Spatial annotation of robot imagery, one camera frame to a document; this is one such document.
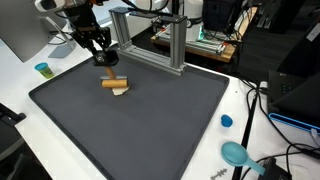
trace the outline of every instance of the electronic equipment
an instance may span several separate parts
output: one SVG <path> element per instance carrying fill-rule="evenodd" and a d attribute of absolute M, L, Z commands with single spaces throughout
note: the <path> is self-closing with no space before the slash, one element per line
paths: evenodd
<path fill-rule="evenodd" d="M 269 31 L 285 33 L 306 0 L 278 0 L 280 6 L 271 19 Z"/>
<path fill-rule="evenodd" d="M 202 9 L 204 29 L 233 33 L 242 3 L 243 0 L 204 0 Z"/>
<path fill-rule="evenodd" d="M 310 78 L 269 72 L 268 111 L 272 120 L 320 132 L 320 73 Z"/>
<path fill-rule="evenodd" d="M 320 130 L 319 33 L 317 20 L 268 79 L 269 117 L 309 132 Z"/>
<path fill-rule="evenodd" d="M 34 6 L 34 0 L 10 0 L 1 2 L 0 38 L 25 62 L 37 54 L 57 32 L 45 19 L 50 17 L 60 27 L 66 25 L 66 19 L 59 18 L 53 12 L 41 13 Z"/>

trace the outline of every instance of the desk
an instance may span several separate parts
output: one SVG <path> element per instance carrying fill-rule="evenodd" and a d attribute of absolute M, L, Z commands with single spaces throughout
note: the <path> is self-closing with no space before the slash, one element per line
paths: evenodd
<path fill-rule="evenodd" d="M 89 51 L 77 45 L 65 59 L 47 58 L 54 48 L 55 46 L 46 46 L 32 59 L 22 63 L 8 48 L 0 47 L 0 84 L 4 87 L 0 89 L 0 101 L 13 111 L 27 115 L 16 128 L 53 179 L 103 180 L 105 177 L 100 171 L 28 96 L 32 89 L 47 81 L 34 70 L 37 63 L 48 62 L 52 71 L 59 75 L 91 57 Z M 234 168 L 221 158 L 220 147 L 225 141 L 240 143 L 242 140 L 248 117 L 245 102 L 248 88 L 238 79 L 229 78 L 230 84 L 182 177 L 183 180 L 208 180 L 224 168 L 228 171 L 223 179 L 232 177 Z M 233 118 L 234 124 L 230 128 L 221 126 L 220 117 L 223 114 Z"/>
<path fill-rule="evenodd" d="M 257 12 L 257 7 L 252 7 L 248 10 L 248 13 L 244 13 L 243 16 L 245 16 L 244 20 L 241 22 L 238 22 L 238 29 L 239 33 L 243 36 L 249 27 L 250 22 L 252 21 L 253 17 L 255 16 Z M 187 29 L 187 37 L 186 37 L 186 52 L 193 53 L 196 55 L 204 56 L 207 58 L 211 58 L 217 61 L 222 61 L 229 63 L 236 51 L 236 48 L 232 45 L 227 45 L 226 47 L 221 47 L 221 54 L 216 53 L 214 51 L 215 46 L 218 45 L 208 45 L 201 42 L 196 42 L 196 39 L 198 38 L 199 29 L 202 24 L 194 25 L 191 28 Z M 156 34 L 155 36 L 151 37 L 151 42 L 162 45 L 162 46 L 169 46 L 170 45 L 170 35 L 166 35 L 166 32 Z M 221 41 L 217 40 L 211 40 L 210 42 L 215 44 L 222 44 Z"/>
<path fill-rule="evenodd" d="M 266 82 L 261 83 L 261 87 L 267 87 Z M 262 95 L 262 106 L 266 111 L 267 97 Z M 273 121 L 281 132 L 293 143 L 308 144 L 313 147 L 317 147 L 313 141 L 310 133 L 301 129 L 294 128 L 292 126 L 285 125 L 283 123 Z M 248 153 L 253 160 L 258 160 L 263 157 L 283 154 L 286 152 L 288 143 L 285 142 L 281 136 L 272 127 L 271 123 L 262 113 L 257 103 L 255 115 L 253 118 L 252 129 L 249 138 L 249 144 L 247 147 Z M 290 152 L 295 152 L 295 148 L 291 148 Z M 277 165 L 287 171 L 285 156 L 278 157 Z M 290 171 L 293 180 L 308 179 L 316 180 L 320 177 L 320 162 L 309 156 L 303 154 L 290 155 Z M 258 178 L 257 173 L 250 171 L 245 179 L 256 180 Z"/>

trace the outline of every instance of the blue bottle cap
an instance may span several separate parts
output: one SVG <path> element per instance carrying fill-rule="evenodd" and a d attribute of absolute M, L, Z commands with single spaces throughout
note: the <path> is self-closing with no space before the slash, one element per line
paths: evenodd
<path fill-rule="evenodd" d="M 34 68 L 39 71 L 39 70 L 43 70 L 47 67 L 48 67 L 48 63 L 40 63 L 40 64 L 37 64 Z"/>
<path fill-rule="evenodd" d="M 230 127 L 233 123 L 233 120 L 228 115 L 221 116 L 221 124 L 224 127 Z"/>

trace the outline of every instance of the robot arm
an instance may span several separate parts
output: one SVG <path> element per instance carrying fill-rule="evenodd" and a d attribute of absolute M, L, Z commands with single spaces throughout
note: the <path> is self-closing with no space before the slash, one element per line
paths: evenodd
<path fill-rule="evenodd" d="M 111 32 L 108 27 L 102 28 L 96 21 L 92 11 L 93 5 L 101 6 L 106 0 L 36 0 L 35 6 L 39 11 L 64 12 L 71 24 L 71 36 L 87 48 L 94 57 L 96 66 L 114 66 L 119 59 L 115 51 L 108 51 L 111 44 Z M 97 42 L 102 50 L 94 47 Z"/>

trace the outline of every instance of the cylindrical wooden block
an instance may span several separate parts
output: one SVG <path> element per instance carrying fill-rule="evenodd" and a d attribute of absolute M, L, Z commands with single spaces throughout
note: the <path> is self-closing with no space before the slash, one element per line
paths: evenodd
<path fill-rule="evenodd" d="M 116 79 L 116 73 L 114 73 L 113 69 L 109 66 L 106 66 L 106 72 L 110 79 Z"/>
<path fill-rule="evenodd" d="M 104 88 L 124 88 L 124 87 L 128 87 L 128 80 L 127 79 L 102 80 L 101 85 Z"/>

